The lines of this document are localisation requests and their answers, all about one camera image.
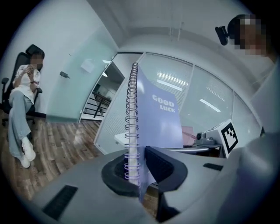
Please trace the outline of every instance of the pink folder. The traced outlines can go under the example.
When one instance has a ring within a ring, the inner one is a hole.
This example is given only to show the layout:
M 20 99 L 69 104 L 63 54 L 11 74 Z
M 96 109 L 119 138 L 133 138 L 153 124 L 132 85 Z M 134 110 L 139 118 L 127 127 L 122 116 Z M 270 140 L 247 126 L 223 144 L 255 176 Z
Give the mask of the pink folder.
M 193 145 L 196 136 L 193 133 L 193 127 L 182 126 L 183 145 Z

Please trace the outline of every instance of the spiral notebook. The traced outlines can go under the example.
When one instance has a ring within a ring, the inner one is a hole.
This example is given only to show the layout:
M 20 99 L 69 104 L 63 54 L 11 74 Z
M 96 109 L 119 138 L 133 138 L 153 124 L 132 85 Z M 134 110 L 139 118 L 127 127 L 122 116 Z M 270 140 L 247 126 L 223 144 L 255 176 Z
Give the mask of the spiral notebook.
M 137 63 L 129 77 L 126 122 L 125 178 L 139 186 L 142 201 L 147 187 L 155 182 L 146 166 L 145 147 L 183 148 L 183 138 L 175 95 L 153 85 Z

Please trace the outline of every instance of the black office chair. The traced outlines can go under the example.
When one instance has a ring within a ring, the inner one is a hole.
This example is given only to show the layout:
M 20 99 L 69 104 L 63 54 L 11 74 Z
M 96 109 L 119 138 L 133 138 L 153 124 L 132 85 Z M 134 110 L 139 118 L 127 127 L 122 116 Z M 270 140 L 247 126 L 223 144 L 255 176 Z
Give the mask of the black office chair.
M 13 72 L 13 76 L 11 78 L 11 81 L 10 81 L 10 84 L 7 88 L 7 91 L 5 92 L 5 87 L 6 87 L 6 84 L 7 82 L 9 81 L 9 78 L 3 78 L 1 83 L 3 84 L 3 88 L 2 88 L 2 107 L 3 107 L 3 111 L 6 113 L 6 114 L 9 114 L 10 113 L 10 110 L 11 110 L 11 106 L 9 104 L 9 96 L 11 94 L 11 91 L 12 89 L 14 88 L 13 87 L 13 80 L 16 76 L 16 73 L 17 73 L 17 70 L 19 68 L 20 65 L 26 65 L 26 64 L 30 64 L 30 58 L 31 58 L 31 55 L 33 54 L 33 52 L 35 51 L 41 51 L 43 52 L 39 47 L 35 46 L 34 44 L 32 44 L 30 47 L 27 48 L 27 50 L 25 51 L 25 53 L 23 52 L 20 52 L 17 56 L 17 59 L 16 59 L 16 64 L 14 66 L 14 72 Z M 38 94 L 39 93 L 42 93 L 42 89 L 40 88 L 37 88 L 37 91 L 36 91 L 36 95 L 35 95 L 35 99 L 34 99 L 34 103 L 36 102 L 36 99 L 38 97 Z M 29 111 L 27 112 L 26 115 L 28 116 L 34 116 L 34 112 L 35 112 L 35 106 L 32 105 L 31 108 L 29 109 Z M 9 121 L 8 118 L 4 118 L 2 119 L 2 125 L 5 126 L 6 125 L 6 122 Z M 33 124 L 35 124 L 35 121 L 33 118 L 27 118 L 27 121 L 32 121 Z

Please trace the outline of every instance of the door handle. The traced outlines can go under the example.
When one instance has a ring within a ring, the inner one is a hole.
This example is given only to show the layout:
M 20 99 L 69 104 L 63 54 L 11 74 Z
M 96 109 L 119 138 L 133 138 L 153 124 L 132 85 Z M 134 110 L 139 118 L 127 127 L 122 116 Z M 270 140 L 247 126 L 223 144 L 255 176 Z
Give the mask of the door handle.
M 68 76 L 68 74 L 66 74 L 65 72 L 60 72 L 60 75 L 64 78 L 68 78 L 70 79 L 70 77 Z

